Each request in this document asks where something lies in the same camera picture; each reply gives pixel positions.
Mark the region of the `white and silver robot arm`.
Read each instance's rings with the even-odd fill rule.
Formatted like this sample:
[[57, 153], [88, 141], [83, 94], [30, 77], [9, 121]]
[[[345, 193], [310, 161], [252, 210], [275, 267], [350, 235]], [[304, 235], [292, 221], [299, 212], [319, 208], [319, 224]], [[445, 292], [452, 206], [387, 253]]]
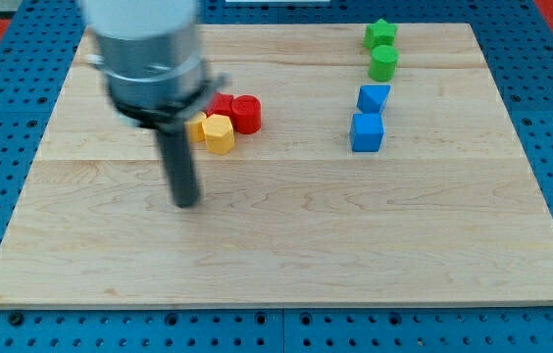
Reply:
[[227, 83], [205, 60], [196, 0], [80, 0], [78, 6], [98, 46], [91, 64], [132, 125], [182, 125]]

